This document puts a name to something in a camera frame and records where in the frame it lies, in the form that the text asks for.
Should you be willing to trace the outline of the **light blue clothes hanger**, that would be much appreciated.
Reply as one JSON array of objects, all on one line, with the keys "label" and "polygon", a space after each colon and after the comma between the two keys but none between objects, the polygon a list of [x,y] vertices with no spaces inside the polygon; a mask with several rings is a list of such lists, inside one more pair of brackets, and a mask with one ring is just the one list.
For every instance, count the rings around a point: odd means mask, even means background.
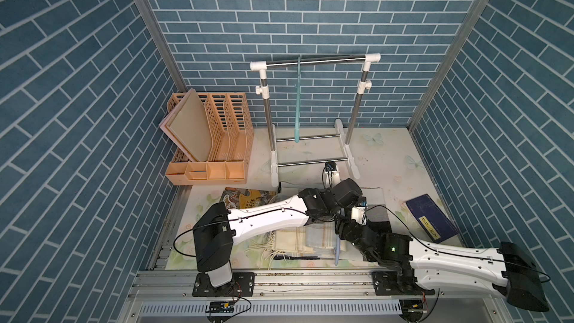
[{"label": "light blue clothes hanger", "polygon": [[335,244],[335,266],[339,265],[340,254],[341,254],[341,239],[339,237],[339,233],[337,233],[337,228],[335,225],[335,235],[336,235],[336,244]]}]

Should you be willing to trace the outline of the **plaid cream blue scarf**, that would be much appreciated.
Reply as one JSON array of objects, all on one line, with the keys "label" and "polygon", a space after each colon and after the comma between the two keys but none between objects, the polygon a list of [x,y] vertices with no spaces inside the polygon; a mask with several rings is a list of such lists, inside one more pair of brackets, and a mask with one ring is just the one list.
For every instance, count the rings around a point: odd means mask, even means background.
[{"label": "plaid cream blue scarf", "polygon": [[263,269],[333,267],[358,257],[333,222],[263,234],[247,243],[245,253]]}]

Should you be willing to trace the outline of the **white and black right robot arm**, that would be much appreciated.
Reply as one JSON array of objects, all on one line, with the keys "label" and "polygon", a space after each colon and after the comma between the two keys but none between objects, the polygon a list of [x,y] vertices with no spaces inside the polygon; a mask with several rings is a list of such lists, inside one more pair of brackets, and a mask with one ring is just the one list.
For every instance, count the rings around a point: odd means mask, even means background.
[{"label": "white and black right robot arm", "polygon": [[531,254],[512,242],[501,242],[498,248],[439,245],[375,230],[341,214],[336,215],[335,230],[366,261],[396,272],[400,288],[481,292],[523,310],[549,311],[542,271]]}]

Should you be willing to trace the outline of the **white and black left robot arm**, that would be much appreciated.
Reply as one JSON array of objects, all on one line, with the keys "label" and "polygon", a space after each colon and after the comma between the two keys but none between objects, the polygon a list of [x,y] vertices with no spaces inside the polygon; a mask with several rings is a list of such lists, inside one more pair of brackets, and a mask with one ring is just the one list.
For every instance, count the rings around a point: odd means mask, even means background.
[{"label": "white and black left robot arm", "polygon": [[214,288],[232,282],[233,247],[275,230],[328,223],[343,209],[357,206],[363,192],[352,179],[333,188],[305,188],[276,203],[252,209],[227,209],[220,202],[211,206],[192,228],[197,270],[206,274]]}]

